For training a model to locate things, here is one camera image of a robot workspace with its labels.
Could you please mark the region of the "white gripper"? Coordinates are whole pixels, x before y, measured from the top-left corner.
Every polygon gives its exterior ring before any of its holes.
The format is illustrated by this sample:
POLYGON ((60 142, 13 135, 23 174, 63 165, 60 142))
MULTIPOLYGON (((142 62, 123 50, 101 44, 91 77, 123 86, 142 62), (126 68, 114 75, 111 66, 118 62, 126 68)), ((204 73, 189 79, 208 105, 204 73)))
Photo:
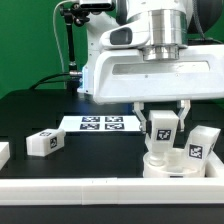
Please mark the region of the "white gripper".
POLYGON ((224 44, 195 45, 179 51, 177 60, 143 59, 138 48, 112 48, 110 33, 99 39, 93 98, 99 104, 134 103, 142 133, 147 131, 142 102, 178 101, 178 130, 185 129, 189 100, 224 97, 224 44))

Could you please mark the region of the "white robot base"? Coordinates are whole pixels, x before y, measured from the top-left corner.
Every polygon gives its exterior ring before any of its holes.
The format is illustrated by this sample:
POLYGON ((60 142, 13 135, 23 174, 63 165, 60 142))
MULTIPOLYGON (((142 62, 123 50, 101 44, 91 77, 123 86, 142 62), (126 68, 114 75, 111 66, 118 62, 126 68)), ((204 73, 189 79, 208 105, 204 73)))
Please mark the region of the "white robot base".
POLYGON ((118 27, 116 20, 102 12, 101 14, 89 15, 90 21, 86 24, 87 29, 87 62, 82 68, 82 84, 78 88, 79 93, 93 96, 95 63, 100 55, 99 40, 102 34, 118 27))

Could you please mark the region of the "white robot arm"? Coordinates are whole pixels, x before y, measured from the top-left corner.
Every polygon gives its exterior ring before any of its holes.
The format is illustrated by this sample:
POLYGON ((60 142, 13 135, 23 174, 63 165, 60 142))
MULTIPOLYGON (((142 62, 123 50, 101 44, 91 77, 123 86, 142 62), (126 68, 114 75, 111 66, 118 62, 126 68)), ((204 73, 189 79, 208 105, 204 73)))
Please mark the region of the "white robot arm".
POLYGON ((132 103, 142 130, 146 102, 224 97, 224 44, 204 36, 223 0, 127 0, 127 20, 104 32, 94 69, 99 104, 132 103))

